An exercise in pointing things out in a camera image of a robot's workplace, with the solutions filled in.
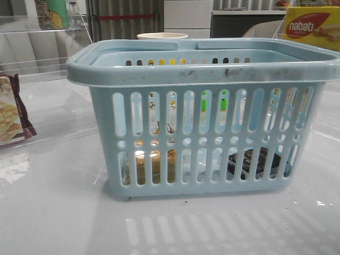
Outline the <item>light blue plastic basket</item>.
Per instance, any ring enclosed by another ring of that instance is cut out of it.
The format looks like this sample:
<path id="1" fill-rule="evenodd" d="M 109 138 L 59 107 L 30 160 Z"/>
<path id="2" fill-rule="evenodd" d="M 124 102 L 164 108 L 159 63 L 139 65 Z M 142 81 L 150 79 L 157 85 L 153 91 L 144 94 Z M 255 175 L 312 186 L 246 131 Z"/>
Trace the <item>light blue plastic basket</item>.
<path id="1" fill-rule="evenodd" d="M 325 84 L 339 79 L 339 53 L 269 38 L 103 40 L 70 57 L 66 71 L 90 90 L 115 194 L 264 191 L 291 182 Z M 146 154 L 143 185 L 136 150 Z M 159 184 L 152 150 L 161 152 Z"/>

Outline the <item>yellow popcorn paper bucket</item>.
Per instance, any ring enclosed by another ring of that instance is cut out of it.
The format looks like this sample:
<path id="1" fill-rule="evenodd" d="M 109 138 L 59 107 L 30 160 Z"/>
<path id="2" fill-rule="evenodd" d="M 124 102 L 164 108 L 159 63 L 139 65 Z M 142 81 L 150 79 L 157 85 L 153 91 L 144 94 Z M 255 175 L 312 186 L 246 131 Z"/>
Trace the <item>yellow popcorn paper bucket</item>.
<path id="1" fill-rule="evenodd" d="M 172 32 L 154 32 L 154 33 L 141 33 L 137 35 L 138 39 L 185 39 L 188 38 L 184 33 Z"/>

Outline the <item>white grey cabinet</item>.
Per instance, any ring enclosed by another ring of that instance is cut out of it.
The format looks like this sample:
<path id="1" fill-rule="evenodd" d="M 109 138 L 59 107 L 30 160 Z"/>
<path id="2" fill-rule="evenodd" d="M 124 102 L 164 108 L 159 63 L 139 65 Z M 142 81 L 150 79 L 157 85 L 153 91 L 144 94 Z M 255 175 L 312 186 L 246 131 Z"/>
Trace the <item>white grey cabinet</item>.
<path id="1" fill-rule="evenodd" d="M 164 31 L 190 38 L 241 37 L 256 24 L 284 16 L 277 1 L 164 1 Z"/>

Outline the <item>clear acrylic display shelf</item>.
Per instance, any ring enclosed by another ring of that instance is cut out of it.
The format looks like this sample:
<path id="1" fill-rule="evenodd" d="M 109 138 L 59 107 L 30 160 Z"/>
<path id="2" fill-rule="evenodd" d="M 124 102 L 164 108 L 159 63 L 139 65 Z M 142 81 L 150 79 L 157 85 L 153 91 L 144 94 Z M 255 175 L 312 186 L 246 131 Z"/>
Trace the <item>clear acrylic display shelf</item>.
<path id="1" fill-rule="evenodd" d="M 86 15 L 68 16 L 67 29 L 42 29 L 37 16 L 1 17 L 1 75 L 19 76 L 25 107 L 24 84 L 64 79 L 67 59 L 91 43 Z"/>

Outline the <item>white sofa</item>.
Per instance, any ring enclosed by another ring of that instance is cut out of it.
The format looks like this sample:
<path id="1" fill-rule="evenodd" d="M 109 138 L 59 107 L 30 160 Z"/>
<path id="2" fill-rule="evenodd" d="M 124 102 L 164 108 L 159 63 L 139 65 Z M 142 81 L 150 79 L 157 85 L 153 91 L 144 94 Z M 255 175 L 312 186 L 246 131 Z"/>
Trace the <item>white sofa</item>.
<path id="1" fill-rule="evenodd" d="M 274 38 L 283 21 L 263 22 L 252 26 L 244 35 L 244 38 Z"/>

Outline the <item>maroon biscuit snack packet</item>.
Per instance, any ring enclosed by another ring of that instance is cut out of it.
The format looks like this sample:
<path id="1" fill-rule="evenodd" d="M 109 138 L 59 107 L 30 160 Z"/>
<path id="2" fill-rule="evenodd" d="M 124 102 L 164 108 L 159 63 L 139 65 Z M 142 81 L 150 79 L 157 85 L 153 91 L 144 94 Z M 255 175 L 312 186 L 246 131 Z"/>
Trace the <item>maroon biscuit snack packet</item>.
<path id="1" fill-rule="evenodd" d="M 20 97 L 19 76 L 1 75 L 1 147 L 36 135 Z"/>

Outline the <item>green cartoon snack can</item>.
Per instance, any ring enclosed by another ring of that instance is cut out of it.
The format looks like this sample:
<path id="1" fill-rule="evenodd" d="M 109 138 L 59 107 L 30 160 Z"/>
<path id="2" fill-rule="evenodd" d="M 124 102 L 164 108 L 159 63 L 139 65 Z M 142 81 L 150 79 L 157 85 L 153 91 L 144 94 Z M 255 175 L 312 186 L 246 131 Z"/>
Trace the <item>green cartoon snack can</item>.
<path id="1" fill-rule="evenodd" d="M 39 26 L 42 29 L 67 29 L 69 16 L 64 0 L 35 1 Z"/>

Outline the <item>plate of food on counter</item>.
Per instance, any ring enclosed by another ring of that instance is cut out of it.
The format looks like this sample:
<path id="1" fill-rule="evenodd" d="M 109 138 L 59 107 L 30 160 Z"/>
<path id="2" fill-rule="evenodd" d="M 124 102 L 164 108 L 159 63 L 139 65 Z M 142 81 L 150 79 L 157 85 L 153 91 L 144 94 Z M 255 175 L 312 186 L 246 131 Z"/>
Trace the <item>plate of food on counter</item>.
<path id="1" fill-rule="evenodd" d="M 287 1 L 287 0 L 278 0 L 277 2 L 276 2 L 276 4 L 275 4 L 275 6 L 277 7 L 277 8 L 284 8 L 284 7 L 289 7 L 289 6 L 291 6 L 291 4 L 290 4 L 290 1 Z"/>

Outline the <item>yellow nabati wafer box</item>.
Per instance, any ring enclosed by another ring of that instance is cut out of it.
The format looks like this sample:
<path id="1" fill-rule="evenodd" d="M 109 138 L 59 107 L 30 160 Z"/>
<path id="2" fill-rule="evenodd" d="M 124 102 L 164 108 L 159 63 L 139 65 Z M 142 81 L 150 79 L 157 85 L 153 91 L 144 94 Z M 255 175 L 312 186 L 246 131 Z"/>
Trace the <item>yellow nabati wafer box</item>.
<path id="1" fill-rule="evenodd" d="M 339 7 L 289 7 L 280 38 L 339 51 Z"/>

